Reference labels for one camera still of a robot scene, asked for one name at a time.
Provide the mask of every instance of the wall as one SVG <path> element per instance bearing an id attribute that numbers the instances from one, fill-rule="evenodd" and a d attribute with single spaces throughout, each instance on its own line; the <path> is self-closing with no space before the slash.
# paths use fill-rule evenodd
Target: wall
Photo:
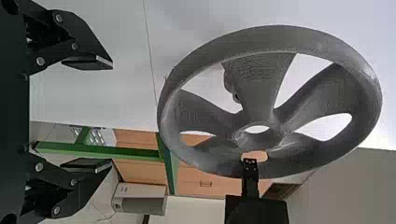
<path id="1" fill-rule="evenodd" d="M 169 197 L 164 217 L 151 216 L 149 224 L 222 224 L 225 201 Z"/>
<path id="2" fill-rule="evenodd" d="M 288 198 L 290 224 L 396 220 L 396 152 L 357 149 L 318 169 Z"/>

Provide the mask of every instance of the bolt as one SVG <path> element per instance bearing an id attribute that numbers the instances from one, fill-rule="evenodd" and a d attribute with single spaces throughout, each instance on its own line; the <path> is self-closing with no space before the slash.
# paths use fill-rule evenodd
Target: bolt
<path id="1" fill-rule="evenodd" d="M 61 213 L 61 207 L 60 207 L 60 206 L 56 206 L 56 207 L 53 209 L 53 214 L 54 214 L 55 216 L 58 216 L 60 213 Z"/>
<path id="2" fill-rule="evenodd" d="M 41 172 L 44 169 L 44 165 L 43 163 L 39 162 L 36 166 L 35 166 L 35 171 L 36 172 Z"/>
<path id="3" fill-rule="evenodd" d="M 77 43 L 73 43 L 72 44 L 72 50 L 76 50 L 78 49 L 78 44 Z"/>
<path id="4" fill-rule="evenodd" d="M 64 18 L 62 18 L 61 15 L 57 14 L 57 15 L 55 16 L 55 20 L 56 20 L 57 22 L 63 22 L 63 21 L 64 21 Z"/>
<path id="5" fill-rule="evenodd" d="M 77 180 L 76 179 L 72 179 L 72 181 L 70 182 L 70 185 L 72 187 L 74 187 L 77 184 Z"/>
<path id="6" fill-rule="evenodd" d="M 29 77 L 24 73 L 21 76 L 23 81 L 27 81 L 29 79 Z"/>
<path id="7" fill-rule="evenodd" d="M 46 60 L 44 60 L 43 57 L 38 57 L 36 60 L 38 65 L 43 66 L 44 64 L 46 64 Z"/>

